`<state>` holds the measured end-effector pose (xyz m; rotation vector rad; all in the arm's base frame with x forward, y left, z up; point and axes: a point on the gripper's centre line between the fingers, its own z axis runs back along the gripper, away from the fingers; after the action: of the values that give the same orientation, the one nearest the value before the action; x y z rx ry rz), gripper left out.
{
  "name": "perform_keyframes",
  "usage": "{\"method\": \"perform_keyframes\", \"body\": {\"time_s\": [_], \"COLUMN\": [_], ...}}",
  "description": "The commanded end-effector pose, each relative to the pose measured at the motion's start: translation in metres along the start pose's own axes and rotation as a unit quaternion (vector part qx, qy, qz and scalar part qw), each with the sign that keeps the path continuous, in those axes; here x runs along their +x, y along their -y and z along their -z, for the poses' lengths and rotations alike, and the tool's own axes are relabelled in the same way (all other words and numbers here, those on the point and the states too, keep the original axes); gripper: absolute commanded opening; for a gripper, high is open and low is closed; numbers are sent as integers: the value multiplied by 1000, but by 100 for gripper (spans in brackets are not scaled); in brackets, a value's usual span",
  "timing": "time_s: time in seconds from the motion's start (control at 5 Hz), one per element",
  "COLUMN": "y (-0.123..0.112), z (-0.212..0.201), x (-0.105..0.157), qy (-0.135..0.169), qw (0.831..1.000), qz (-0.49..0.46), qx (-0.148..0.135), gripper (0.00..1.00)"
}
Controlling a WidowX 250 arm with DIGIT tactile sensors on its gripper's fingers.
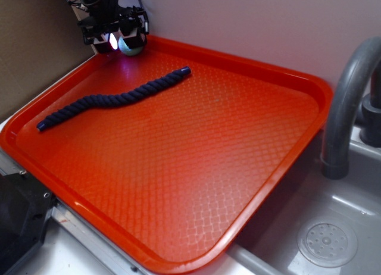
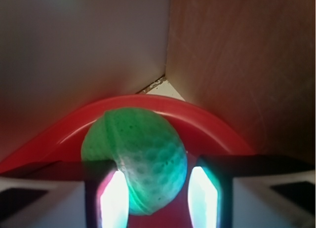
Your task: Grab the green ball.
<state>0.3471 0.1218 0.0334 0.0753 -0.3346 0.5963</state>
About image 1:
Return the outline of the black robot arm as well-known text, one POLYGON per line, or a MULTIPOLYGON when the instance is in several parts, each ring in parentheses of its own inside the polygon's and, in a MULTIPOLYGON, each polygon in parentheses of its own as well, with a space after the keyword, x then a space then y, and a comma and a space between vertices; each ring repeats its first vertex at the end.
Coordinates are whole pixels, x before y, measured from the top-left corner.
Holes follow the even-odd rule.
POLYGON ((137 6, 122 6, 121 0, 65 0, 85 13, 77 26, 83 43, 106 54, 119 50, 129 57, 140 54, 147 44, 149 18, 142 0, 137 6))

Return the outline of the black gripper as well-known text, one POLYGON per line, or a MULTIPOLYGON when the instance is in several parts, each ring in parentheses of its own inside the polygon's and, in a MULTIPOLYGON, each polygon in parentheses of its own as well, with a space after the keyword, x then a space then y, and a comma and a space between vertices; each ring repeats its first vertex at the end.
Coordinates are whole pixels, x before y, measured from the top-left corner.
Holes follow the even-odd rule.
POLYGON ((117 5, 106 11, 90 11, 90 16, 79 21, 79 27, 86 45, 94 45, 100 54, 118 49, 114 32, 118 32, 128 47, 144 47, 146 37, 146 12, 141 7, 123 8, 117 5))

